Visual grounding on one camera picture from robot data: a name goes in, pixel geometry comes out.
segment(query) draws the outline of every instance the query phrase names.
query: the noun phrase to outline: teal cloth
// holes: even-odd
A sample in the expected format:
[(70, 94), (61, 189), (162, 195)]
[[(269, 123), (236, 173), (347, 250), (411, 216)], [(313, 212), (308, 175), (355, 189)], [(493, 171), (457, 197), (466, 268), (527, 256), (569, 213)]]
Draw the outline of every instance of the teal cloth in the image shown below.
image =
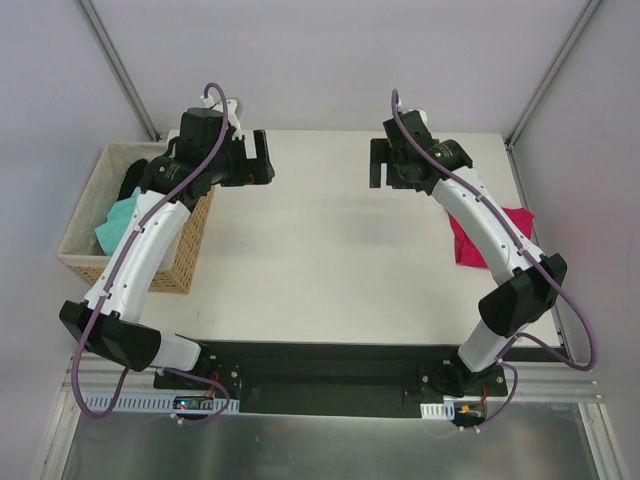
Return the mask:
[(113, 255), (120, 240), (122, 240), (122, 236), (127, 230), (129, 221), (135, 210), (136, 197), (139, 193), (140, 188), (137, 187), (129, 198), (114, 203), (109, 213), (107, 213), (107, 221), (96, 228), (98, 242), (106, 255)]

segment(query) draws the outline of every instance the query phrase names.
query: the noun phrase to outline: folded red cloth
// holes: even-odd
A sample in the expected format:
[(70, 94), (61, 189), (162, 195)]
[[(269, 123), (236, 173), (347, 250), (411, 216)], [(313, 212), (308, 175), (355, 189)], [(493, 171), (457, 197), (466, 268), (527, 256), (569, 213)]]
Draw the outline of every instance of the folded red cloth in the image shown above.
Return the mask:
[[(526, 208), (503, 209), (516, 227), (531, 240), (533, 233), (533, 213)], [(487, 263), (482, 258), (480, 251), (473, 244), (469, 236), (462, 230), (460, 224), (449, 214), (449, 223), (455, 235), (456, 263), (468, 267), (487, 268)]]

